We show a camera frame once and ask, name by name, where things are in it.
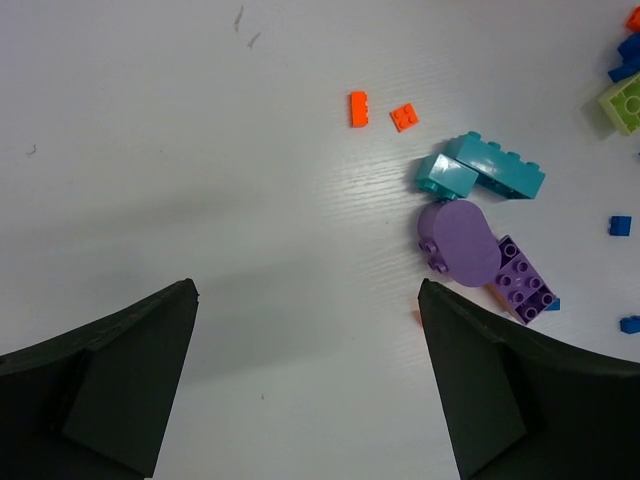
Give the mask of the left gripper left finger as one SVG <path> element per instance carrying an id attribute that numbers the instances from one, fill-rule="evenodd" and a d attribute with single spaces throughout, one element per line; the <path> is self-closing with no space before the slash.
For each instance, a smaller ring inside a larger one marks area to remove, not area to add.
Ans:
<path id="1" fill-rule="evenodd" d="M 4 479 L 150 479 L 192 337 L 181 280 L 1 357 Z"/>

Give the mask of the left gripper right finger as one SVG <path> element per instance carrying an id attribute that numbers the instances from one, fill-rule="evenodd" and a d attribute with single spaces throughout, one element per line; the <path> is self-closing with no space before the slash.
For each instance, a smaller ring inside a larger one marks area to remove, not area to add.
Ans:
<path id="1" fill-rule="evenodd" d="M 463 479 L 636 479 L 639 365 L 424 280 L 419 309 Z"/>

